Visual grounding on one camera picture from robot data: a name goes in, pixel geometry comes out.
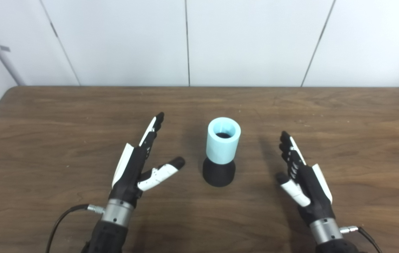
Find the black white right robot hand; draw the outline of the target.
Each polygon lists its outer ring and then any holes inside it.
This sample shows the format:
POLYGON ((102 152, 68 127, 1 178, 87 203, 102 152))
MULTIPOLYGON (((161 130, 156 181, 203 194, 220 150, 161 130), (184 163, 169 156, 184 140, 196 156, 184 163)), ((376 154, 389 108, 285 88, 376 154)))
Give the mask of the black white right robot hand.
POLYGON ((306 225, 320 219, 335 219, 332 194, 319 165, 307 165, 294 138, 286 131, 280 135, 279 149, 287 171, 277 173, 276 181, 297 203, 306 225))

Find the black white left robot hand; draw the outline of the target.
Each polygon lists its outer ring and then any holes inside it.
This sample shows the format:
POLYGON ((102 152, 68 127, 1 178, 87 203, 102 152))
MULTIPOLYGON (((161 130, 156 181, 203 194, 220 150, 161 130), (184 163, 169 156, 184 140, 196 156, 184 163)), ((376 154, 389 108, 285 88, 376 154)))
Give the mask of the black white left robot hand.
POLYGON ((184 158, 176 157, 157 168, 143 171, 163 121, 164 112, 160 112, 152 118, 138 146, 129 143, 125 145, 114 173, 109 200, 136 207, 137 200, 144 191, 154 188, 184 167, 184 158))

